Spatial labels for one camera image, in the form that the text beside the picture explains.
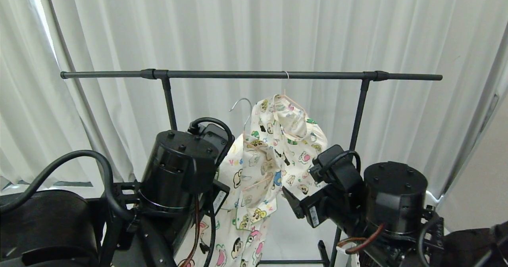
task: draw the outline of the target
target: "vertical pole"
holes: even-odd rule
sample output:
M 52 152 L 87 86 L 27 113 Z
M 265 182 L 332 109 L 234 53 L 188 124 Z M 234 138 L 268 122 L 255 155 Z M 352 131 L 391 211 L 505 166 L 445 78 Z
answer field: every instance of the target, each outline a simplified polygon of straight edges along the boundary
M 356 108 L 356 116 L 354 117 L 354 124 L 352 126 L 350 150 L 356 148 L 356 141 L 358 140 L 358 132 L 360 131 L 360 123 L 362 121 L 363 107 L 365 106 L 365 99 L 367 98 L 367 90 L 369 90 L 370 80 L 363 79 L 362 86 L 360 88 L 360 97 L 358 99 L 358 106 Z M 337 244 L 341 240 L 342 231 L 337 227 L 335 231 L 335 238 L 332 246 L 332 256 L 330 257 L 330 267 L 335 266 L 335 260 L 337 258 Z
M 167 114 L 169 115 L 171 130 L 177 130 L 175 108 L 173 106 L 173 97 L 171 96 L 171 84 L 169 82 L 169 77 L 164 77 L 160 80 L 162 81 L 162 87 L 164 88 L 165 105 L 167 106 Z

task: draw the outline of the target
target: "cylindrical motor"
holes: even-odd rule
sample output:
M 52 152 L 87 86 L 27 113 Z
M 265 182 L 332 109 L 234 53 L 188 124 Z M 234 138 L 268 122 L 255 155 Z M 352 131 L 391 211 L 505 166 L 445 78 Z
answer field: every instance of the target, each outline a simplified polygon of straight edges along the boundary
M 217 148 L 196 135 L 158 133 L 139 188 L 142 204 L 169 216 L 189 211 L 200 181 L 211 186 L 217 156 Z
M 366 218 L 371 224 L 385 224 L 393 235 L 415 232 L 421 225 L 427 179 L 407 164 L 386 162 L 365 169 Z

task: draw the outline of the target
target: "black cable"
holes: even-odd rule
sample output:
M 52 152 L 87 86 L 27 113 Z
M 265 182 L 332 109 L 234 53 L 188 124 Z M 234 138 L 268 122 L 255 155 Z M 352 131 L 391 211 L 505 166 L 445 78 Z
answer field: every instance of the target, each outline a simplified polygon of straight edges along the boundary
M 37 189 L 43 184 L 43 182 L 49 177 L 56 168 L 60 167 L 65 162 L 78 158 L 78 157 L 91 157 L 99 162 L 100 167 L 102 168 L 103 177 L 104 177 L 104 191 L 106 194 L 106 199 L 108 201 L 109 206 L 113 209 L 114 213 L 120 218 L 131 221 L 134 218 L 134 214 L 126 208 L 123 208 L 115 199 L 113 193 L 113 171 L 111 170 L 111 164 L 106 157 L 102 154 L 91 151 L 91 150 L 78 150 L 67 153 L 62 157 L 54 160 L 51 164 L 49 164 L 44 170 L 33 180 L 33 182 L 29 185 L 26 191 L 24 191 L 20 196 L 18 196 L 12 202 L 5 204 L 0 207 L 0 215 L 4 213 L 9 213 L 10 211 L 15 210 L 20 207 L 22 204 L 27 202 L 33 194 L 36 193 Z
M 332 168 L 333 165 L 335 165 L 338 161 L 340 161 L 342 158 L 347 157 L 348 155 L 354 155 L 354 158 L 356 159 L 356 171 L 360 173 L 362 165 L 360 161 L 360 155 L 354 150 L 348 150 L 340 153 L 339 155 L 335 156 L 330 162 L 326 163 L 326 165 L 321 169 L 321 171 L 324 171 L 324 173 L 328 173 L 328 171 Z M 331 172 L 332 177 L 336 182 L 340 182 L 337 178 L 337 175 L 332 171 Z
M 219 164 L 221 164 L 221 162 L 226 157 L 227 152 L 229 152 L 229 149 L 231 148 L 231 146 L 233 145 L 233 142 L 235 141 L 235 137 L 231 133 L 231 130 L 229 129 L 229 127 L 224 122 L 220 121 L 219 119 L 212 118 L 212 117 L 201 117 L 201 118 L 198 118 L 198 119 L 192 121 L 190 123 L 189 130 L 191 128 L 198 129 L 198 124 L 200 124 L 202 122 L 215 123 L 218 126 L 221 126 L 224 129 L 225 133 L 227 134 L 227 143 L 226 143 L 225 149 L 222 151 L 222 153 L 219 155 L 219 157 L 217 158 L 217 161 L 216 161 L 216 164 L 218 166 Z
M 419 232 L 418 241 L 417 241 L 417 253 L 418 258 L 423 267 L 430 267 L 427 260 L 425 259 L 425 253 L 423 251 L 423 240 L 425 239 L 425 234 L 427 231 L 433 227 L 437 222 L 439 221 L 439 215 L 435 211 L 432 212 L 432 218 L 428 220 L 423 227 L 421 228 L 421 231 Z
M 205 265 L 204 267 L 209 267 L 210 261 L 212 260 L 212 255 L 214 254 L 214 248 L 216 244 L 216 212 L 214 210 L 214 192 L 210 190 L 208 193 L 209 202 L 210 205 L 210 228 L 211 228 L 211 234 L 210 234 L 210 250 L 208 251 L 208 254 L 206 256 Z

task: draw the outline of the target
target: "black motor housing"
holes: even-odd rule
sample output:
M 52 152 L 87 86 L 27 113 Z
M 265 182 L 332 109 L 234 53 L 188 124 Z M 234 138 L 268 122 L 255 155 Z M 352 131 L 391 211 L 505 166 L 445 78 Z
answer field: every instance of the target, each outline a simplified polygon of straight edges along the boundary
M 0 197 L 12 202 L 18 194 Z M 97 238 L 87 201 L 64 190 L 35 193 L 0 221 L 1 266 L 96 266 Z
M 421 226 L 427 179 L 407 164 L 385 162 L 365 169 L 366 219 L 385 232 L 405 235 Z

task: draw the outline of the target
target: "clothing rack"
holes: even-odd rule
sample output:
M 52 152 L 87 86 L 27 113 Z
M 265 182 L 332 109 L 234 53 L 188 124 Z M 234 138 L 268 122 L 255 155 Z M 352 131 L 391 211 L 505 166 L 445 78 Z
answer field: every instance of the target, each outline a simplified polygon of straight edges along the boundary
M 162 81 L 167 113 L 172 130 L 176 128 L 176 116 L 171 95 L 170 79 L 357 79 L 361 80 L 360 97 L 351 135 L 350 150 L 356 148 L 363 108 L 367 98 L 367 90 L 371 81 L 388 79 L 414 81 L 441 81 L 442 75 L 437 74 L 403 74 L 384 71 L 370 72 L 286 72 L 286 71 L 170 71 L 146 69 L 141 71 L 105 71 L 105 72 L 62 72 L 62 79 L 96 78 L 96 77 L 143 77 Z M 321 255 L 318 260 L 261 260 L 260 264 L 321 264 L 323 267 L 334 267 L 337 258 L 337 243 L 341 239 L 341 229 L 335 231 L 332 256 L 328 258 L 325 243 L 319 240 L 317 247 Z

